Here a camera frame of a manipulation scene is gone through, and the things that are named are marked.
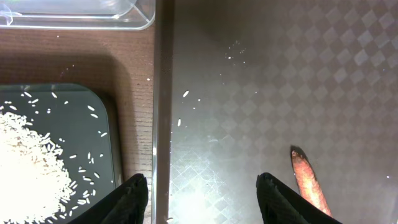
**wooden table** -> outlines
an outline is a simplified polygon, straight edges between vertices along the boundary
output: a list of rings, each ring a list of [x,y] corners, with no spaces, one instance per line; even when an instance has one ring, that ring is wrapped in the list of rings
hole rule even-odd
[[[79,83],[116,101],[124,178],[143,173],[149,197],[154,31],[0,29],[1,84]]]

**orange carrot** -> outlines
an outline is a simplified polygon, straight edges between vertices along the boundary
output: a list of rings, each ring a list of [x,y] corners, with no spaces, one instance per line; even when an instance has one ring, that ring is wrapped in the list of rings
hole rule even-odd
[[[293,150],[292,164],[301,196],[331,217],[329,206],[309,162]]]

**black tray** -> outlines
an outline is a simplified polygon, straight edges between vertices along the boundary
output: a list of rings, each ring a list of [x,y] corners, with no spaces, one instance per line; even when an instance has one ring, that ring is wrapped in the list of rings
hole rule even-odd
[[[28,97],[24,92],[28,92],[32,97]],[[33,107],[29,102],[35,99],[39,100]],[[11,101],[11,105],[17,110],[10,108],[10,104],[5,104],[5,101]],[[59,217],[64,214],[63,212],[58,212],[55,214],[58,220],[51,218],[54,223],[68,223],[99,202],[122,182],[116,110],[110,102],[108,98],[100,98],[89,89],[75,84],[0,86],[0,106],[4,107],[2,112],[10,111],[26,115],[27,121],[33,124],[28,126],[29,129],[42,135],[51,133],[51,140],[63,149],[59,158],[64,160],[71,180],[75,180],[78,184],[75,189],[76,194],[65,204],[66,219]],[[93,164],[89,163],[91,161],[88,159],[89,152],[94,158]],[[70,156],[74,154],[77,157],[71,159]],[[80,166],[86,169],[86,172],[78,172]],[[83,180],[83,176],[91,178],[94,185]],[[77,204],[77,200],[83,198],[85,190],[92,193],[93,189],[96,190],[96,195],[89,196],[90,204]],[[79,207],[73,210],[70,217],[69,211],[75,205]]]

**gray surface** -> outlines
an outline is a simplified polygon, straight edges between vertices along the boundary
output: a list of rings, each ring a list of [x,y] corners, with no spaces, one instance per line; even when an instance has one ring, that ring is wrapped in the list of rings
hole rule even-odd
[[[60,158],[64,160],[71,180],[76,180],[78,187],[75,189],[76,194],[71,196],[71,201],[65,204],[67,219],[62,220],[59,215],[63,213],[57,213],[58,221],[54,223],[68,223],[71,220],[68,214],[72,207],[79,206],[73,211],[73,219],[115,189],[115,182],[111,182],[114,180],[114,173],[108,116],[101,100],[90,91],[54,91],[58,98],[54,98],[51,91],[28,92],[32,95],[31,98],[21,97],[22,91],[2,92],[0,105],[4,106],[3,113],[10,111],[26,115],[27,121],[33,123],[33,126],[28,126],[29,129],[43,135],[50,133],[51,140],[63,149]],[[35,104],[36,107],[32,107],[28,101],[36,98],[39,101]],[[10,109],[8,105],[4,104],[4,101],[11,101],[17,111]],[[89,110],[87,105],[95,108],[95,111]],[[51,108],[51,113],[47,113],[47,108]],[[98,119],[90,116],[90,113],[97,114]],[[98,131],[108,134],[101,138]],[[94,157],[94,164],[89,164],[88,152],[91,152],[91,156]],[[76,158],[69,158],[74,154],[77,155]],[[87,171],[79,173],[79,166]],[[99,174],[99,179],[95,177],[94,172]],[[83,176],[91,178],[95,184],[90,185],[89,181],[83,180]],[[90,204],[77,204],[77,200],[83,198],[85,190],[92,193],[93,189],[96,190],[96,195],[89,196]]]
[[[395,223],[397,19],[394,0],[176,0],[174,223],[262,223],[256,176],[297,191],[291,144],[337,220]]]

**clear plastic container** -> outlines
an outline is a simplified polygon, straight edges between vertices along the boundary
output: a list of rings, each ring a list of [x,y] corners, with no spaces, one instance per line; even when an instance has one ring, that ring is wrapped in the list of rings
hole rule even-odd
[[[0,28],[141,30],[155,0],[0,0]]]

